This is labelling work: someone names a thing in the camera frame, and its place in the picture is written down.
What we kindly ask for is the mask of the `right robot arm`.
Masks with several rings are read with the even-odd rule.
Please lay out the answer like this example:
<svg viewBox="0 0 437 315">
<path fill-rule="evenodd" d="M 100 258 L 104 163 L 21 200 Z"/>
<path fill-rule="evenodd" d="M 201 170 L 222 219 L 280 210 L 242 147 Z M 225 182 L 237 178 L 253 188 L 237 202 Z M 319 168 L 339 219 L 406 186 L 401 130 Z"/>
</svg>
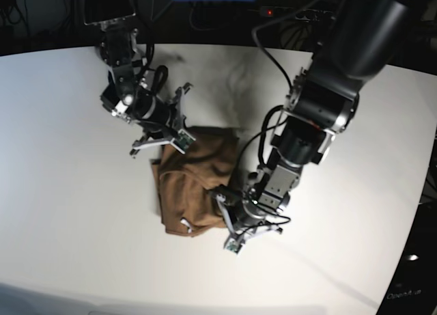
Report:
<svg viewBox="0 0 437 315">
<path fill-rule="evenodd" d="M 181 103 L 192 84 L 178 87 L 172 97 L 160 97 L 169 71 L 165 65 L 151 67 L 154 43 L 140 49 L 138 29 L 126 22 L 135 15 L 130 0 L 83 0 L 84 23 L 100 28 L 98 51 L 109 69 L 109 83 L 100 96 L 102 106 L 113 117 L 141 127 L 142 136 L 133 142 L 131 157 L 166 145 L 185 154 L 195 138 L 186 127 Z"/>
</svg>

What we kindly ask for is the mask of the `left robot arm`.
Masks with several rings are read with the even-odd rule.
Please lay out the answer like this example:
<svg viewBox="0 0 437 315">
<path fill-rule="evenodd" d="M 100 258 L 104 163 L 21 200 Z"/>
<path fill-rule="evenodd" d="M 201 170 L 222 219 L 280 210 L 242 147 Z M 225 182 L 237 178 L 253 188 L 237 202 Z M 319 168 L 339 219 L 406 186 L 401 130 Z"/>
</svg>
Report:
<svg viewBox="0 0 437 315">
<path fill-rule="evenodd" d="M 326 39 L 307 69 L 288 79 L 289 91 L 271 126 L 264 120 L 255 138 L 270 138 L 272 151 L 239 189 L 219 186 L 210 195 L 229 231 L 226 250 L 238 253 L 250 239 L 282 232 L 283 214 L 305 165 L 318 164 L 355 116 L 360 91 L 389 62 L 431 0 L 342 0 Z"/>
</svg>

